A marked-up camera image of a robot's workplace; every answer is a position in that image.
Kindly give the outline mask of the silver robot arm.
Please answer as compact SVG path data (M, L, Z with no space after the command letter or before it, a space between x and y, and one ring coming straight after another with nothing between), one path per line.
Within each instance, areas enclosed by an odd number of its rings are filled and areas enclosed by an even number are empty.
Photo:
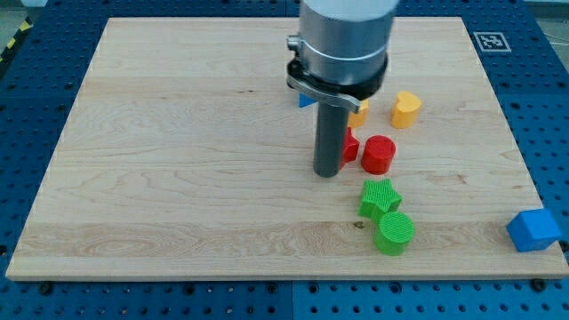
M332 107L357 113L381 87L398 0L304 0L287 84Z

